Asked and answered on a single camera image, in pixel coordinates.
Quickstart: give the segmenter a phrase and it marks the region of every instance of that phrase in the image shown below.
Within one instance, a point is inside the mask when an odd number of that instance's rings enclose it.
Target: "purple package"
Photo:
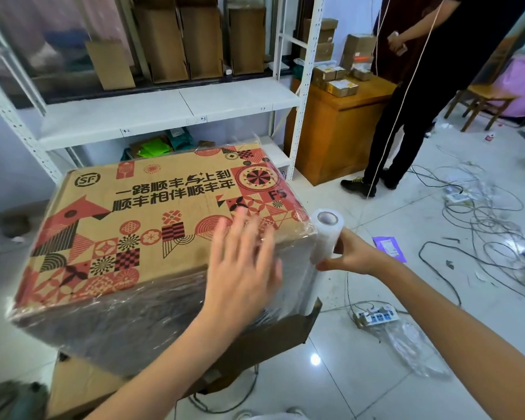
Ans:
[[[406,262],[406,259],[401,251],[397,240],[394,237],[374,237],[373,242],[375,246],[385,252],[389,256],[398,259],[401,262]]]

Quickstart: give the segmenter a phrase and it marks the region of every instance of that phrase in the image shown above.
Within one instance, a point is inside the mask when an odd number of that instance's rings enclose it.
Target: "black shirt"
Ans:
[[[525,0],[456,1],[461,4],[432,31],[415,77],[430,85],[445,80],[455,91],[471,83],[525,11]]]

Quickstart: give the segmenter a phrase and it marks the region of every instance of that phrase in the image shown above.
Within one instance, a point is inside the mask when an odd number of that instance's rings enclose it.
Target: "power strip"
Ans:
[[[354,322],[358,328],[374,326],[377,324],[390,323],[399,320],[399,314],[392,305],[385,304],[378,308],[374,307],[369,310],[357,309],[354,312]]]

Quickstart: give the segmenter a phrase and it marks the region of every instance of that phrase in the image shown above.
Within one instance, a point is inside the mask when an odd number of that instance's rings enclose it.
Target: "sf logo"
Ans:
[[[97,183],[101,178],[101,175],[97,172],[90,172],[76,178],[74,185],[76,187],[87,187]]]

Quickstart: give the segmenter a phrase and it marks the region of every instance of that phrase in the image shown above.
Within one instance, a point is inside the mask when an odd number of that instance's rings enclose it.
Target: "wooden chair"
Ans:
[[[496,120],[500,117],[500,115],[504,113],[504,111],[508,108],[510,103],[516,98],[518,98],[518,96],[516,96],[515,94],[510,93],[509,91],[500,90],[492,85],[492,83],[498,77],[499,72],[503,68],[504,63],[507,61],[508,55],[516,40],[517,36],[504,38],[504,40],[500,43],[500,45],[498,45],[496,50],[494,50],[494,53],[492,53],[492,56],[490,56],[490,58],[484,65],[484,68],[495,67],[494,71],[490,75],[490,78],[488,79],[488,82],[490,84],[471,84],[466,90],[459,91],[457,95],[455,95],[453,101],[450,103],[449,109],[445,114],[446,119],[449,117],[451,112],[453,112],[453,109],[455,108],[457,103],[464,99],[463,96],[465,94],[473,97],[473,100],[469,104],[466,104],[463,101],[463,103],[467,106],[467,110],[463,114],[463,118],[466,117],[470,111],[472,111],[472,114],[461,129],[461,132],[466,131],[469,125],[472,124],[472,121],[474,121],[476,116],[483,109],[488,109],[493,113],[490,122],[485,128],[486,131],[488,131],[490,127],[494,124],[494,122],[496,122]],[[503,104],[501,106],[494,106],[490,105],[491,101],[502,101]]]
[[[447,113],[445,114],[446,119],[449,117],[449,114],[453,112],[453,109],[455,108],[457,103],[461,101],[464,94],[472,95],[474,99],[469,103],[469,105],[467,105],[467,110],[465,111],[465,113],[463,113],[464,118],[472,110],[472,115],[461,129],[461,132],[466,131],[469,125],[472,124],[472,121],[474,121],[474,119],[476,118],[476,115],[478,115],[483,109],[493,111],[493,116],[485,128],[486,131],[488,131],[490,127],[494,124],[494,122],[496,122],[496,120],[500,117],[500,115],[505,112],[510,103],[517,98],[515,94],[512,94],[505,90],[500,90],[496,87],[493,87],[492,85],[469,85],[469,87],[466,90],[461,90],[457,93],[457,95],[449,105]],[[491,101],[503,101],[503,104],[501,106],[494,106],[489,104],[489,102]]]

